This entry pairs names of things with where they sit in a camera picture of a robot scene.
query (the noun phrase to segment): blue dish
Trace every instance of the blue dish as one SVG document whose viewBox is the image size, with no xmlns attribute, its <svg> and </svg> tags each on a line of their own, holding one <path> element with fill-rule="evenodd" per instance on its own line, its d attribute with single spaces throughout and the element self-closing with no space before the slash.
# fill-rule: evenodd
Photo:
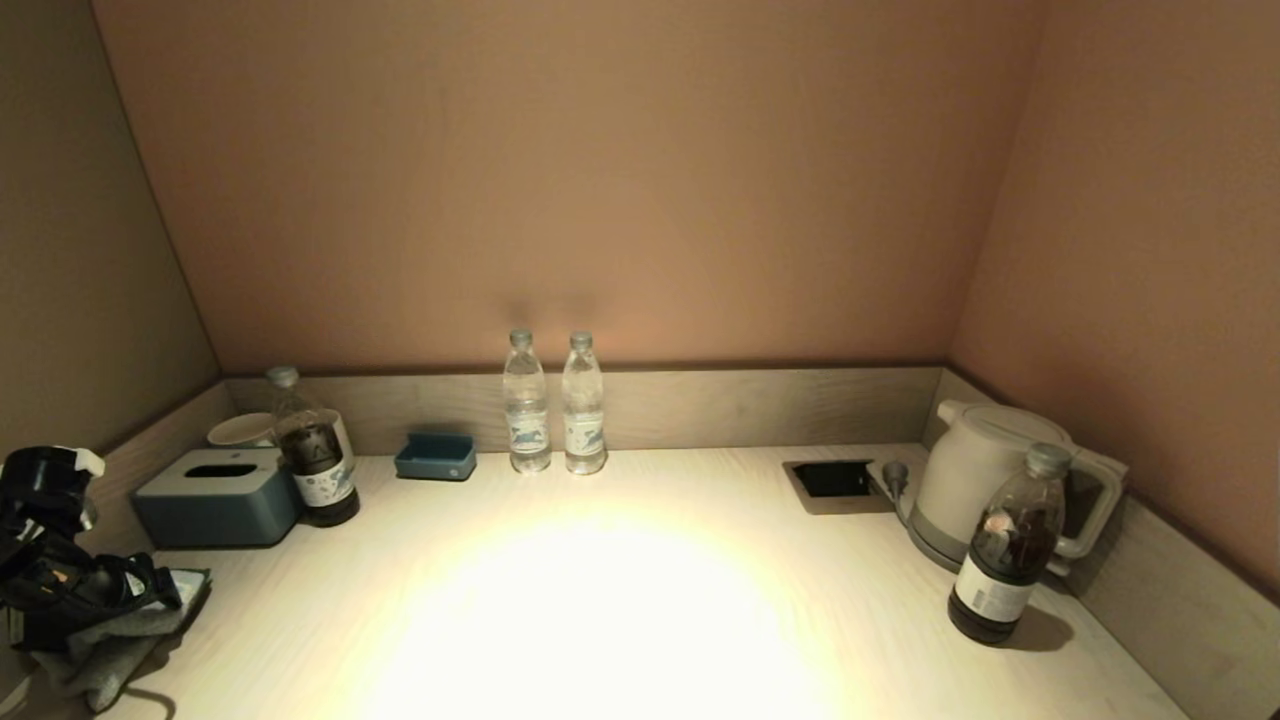
<svg viewBox="0 0 1280 720">
<path fill-rule="evenodd" d="M 410 433 L 396 456 L 396 473 L 415 480 L 462 482 L 475 469 L 475 439 L 462 433 Z"/>
</svg>

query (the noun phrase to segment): brown liquid bottle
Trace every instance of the brown liquid bottle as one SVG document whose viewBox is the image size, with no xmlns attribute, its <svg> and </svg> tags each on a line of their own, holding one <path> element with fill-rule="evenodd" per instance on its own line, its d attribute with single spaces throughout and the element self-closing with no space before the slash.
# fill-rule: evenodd
<svg viewBox="0 0 1280 720">
<path fill-rule="evenodd" d="M 1012 634 L 1057 547 L 1070 466 L 1068 451 L 1036 443 L 1027 465 L 992 496 L 947 598 L 951 623 L 969 638 L 992 644 Z"/>
<path fill-rule="evenodd" d="M 275 387 L 275 442 L 280 446 L 311 524 L 339 525 L 360 512 L 360 493 L 351 480 L 353 457 L 347 457 L 333 420 L 298 391 L 294 368 L 266 373 Z"/>
</svg>

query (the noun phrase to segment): electric kettle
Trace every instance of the electric kettle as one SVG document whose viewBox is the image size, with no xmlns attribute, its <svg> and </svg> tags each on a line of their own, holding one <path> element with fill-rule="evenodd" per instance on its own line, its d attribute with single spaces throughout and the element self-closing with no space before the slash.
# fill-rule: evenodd
<svg viewBox="0 0 1280 720">
<path fill-rule="evenodd" d="M 938 405 L 938 418 L 950 429 L 929 454 L 906 519 L 911 542 L 924 555 L 952 571 L 960 569 L 983 507 L 1023 466 L 1027 451 L 1036 442 L 1070 452 L 1071 484 L 1092 486 L 1096 491 L 1092 507 L 1073 507 L 1068 498 L 1068 529 L 1057 539 L 1050 570 L 1065 575 L 1068 560 L 1093 550 L 1120 500 L 1126 465 L 1079 447 L 1059 425 L 1016 407 L 947 400 Z"/>
</svg>

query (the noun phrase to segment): towel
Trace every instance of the towel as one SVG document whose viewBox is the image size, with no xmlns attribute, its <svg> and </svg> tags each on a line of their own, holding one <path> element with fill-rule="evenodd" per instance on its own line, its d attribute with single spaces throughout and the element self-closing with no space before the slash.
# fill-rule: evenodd
<svg viewBox="0 0 1280 720">
<path fill-rule="evenodd" d="M 138 665 L 165 635 L 186 629 L 200 612 L 212 579 L 209 570 L 172 570 L 182 607 L 160 602 L 99 623 L 67 638 L 67 652 L 32 652 L 49 673 L 54 691 L 84 696 L 93 712 L 110 707 Z"/>
</svg>

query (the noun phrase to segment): clear water bottle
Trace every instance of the clear water bottle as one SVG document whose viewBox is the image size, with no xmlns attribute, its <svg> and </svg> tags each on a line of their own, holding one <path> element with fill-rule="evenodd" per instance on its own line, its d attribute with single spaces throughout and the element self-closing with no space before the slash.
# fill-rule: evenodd
<svg viewBox="0 0 1280 720">
<path fill-rule="evenodd" d="M 266 378 L 275 388 L 275 443 L 280 446 L 314 525 L 326 528 L 360 512 L 360 493 L 351 482 L 355 457 L 347 457 L 338 430 L 324 407 L 298 387 L 296 368 L 271 368 Z"/>
<path fill-rule="evenodd" d="M 591 333 L 568 338 L 561 392 L 564 398 L 564 465 L 589 475 L 604 466 L 604 375 L 591 350 Z"/>
<path fill-rule="evenodd" d="M 1066 515 L 1062 478 L 1070 466 L 1068 451 L 1038 442 L 1025 468 L 992 496 L 947 598 L 947 615 L 961 633 L 980 643 L 1012 634 L 1057 547 Z"/>
<path fill-rule="evenodd" d="M 517 473 L 538 473 L 552 464 L 547 428 L 547 378 L 534 355 L 534 333 L 511 331 L 511 352 L 502 372 L 502 397 L 511 430 L 511 466 Z"/>
</svg>

